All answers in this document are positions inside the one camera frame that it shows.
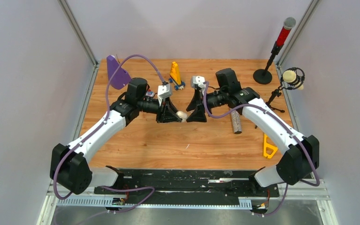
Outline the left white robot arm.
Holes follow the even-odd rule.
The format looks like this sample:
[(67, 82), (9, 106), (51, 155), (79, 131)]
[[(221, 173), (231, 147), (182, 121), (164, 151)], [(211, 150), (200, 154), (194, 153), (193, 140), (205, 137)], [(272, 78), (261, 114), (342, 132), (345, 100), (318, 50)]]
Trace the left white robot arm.
[(144, 78), (133, 78), (124, 92), (104, 116), (82, 136), (68, 144), (57, 144), (52, 150), (50, 177), (54, 193), (59, 199), (58, 185), (71, 194), (79, 195), (88, 187), (106, 186), (118, 194), (124, 189), (124, 180), (112, 167), (91, 170), (89, 162), (96, 152), (118, 131), (127, 127), (140, 112), (156, 115), (158, 123), (184, 122), (185, 112), (177, 110), (170, 100), (171, 86), (164, 83), (158, 87), (158, 97), (147, 96), (149, 84)]

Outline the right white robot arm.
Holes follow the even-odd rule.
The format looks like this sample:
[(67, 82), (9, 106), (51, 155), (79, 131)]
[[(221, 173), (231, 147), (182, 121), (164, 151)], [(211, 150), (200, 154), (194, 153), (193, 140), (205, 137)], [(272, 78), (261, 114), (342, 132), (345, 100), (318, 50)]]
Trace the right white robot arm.
[(187, 107), (192, 112), (187, 121), (206, 122), (207, 116), (219, 119), (237, 111), (273, 141), (282, 158), (276, 165), (263, 167), (249, 177), (253, 195), (262, 195), (273, 184), (304, 182), (310, 173), (318, 176), (319, 141), (315, 136), (305, 136), (285, 123), (256, 91), (241, 87), (233, 69), (219, 70), (215, 76), (219, 88), (212, 93), (207, 92), (209, 82), (204, 77), (191, 78), (194, 96)]

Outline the white earbud charging case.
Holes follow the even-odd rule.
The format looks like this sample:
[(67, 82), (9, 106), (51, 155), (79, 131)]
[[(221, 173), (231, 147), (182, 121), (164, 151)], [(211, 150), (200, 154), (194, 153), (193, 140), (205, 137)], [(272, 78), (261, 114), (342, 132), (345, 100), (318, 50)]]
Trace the white earbud charging case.
[(188, 115), (187, 113), (183, 112), (183, 111), (177, 111), (176, 115), (181, 118), (181, 122), (186, 122), (186, 120), (188, 119)]

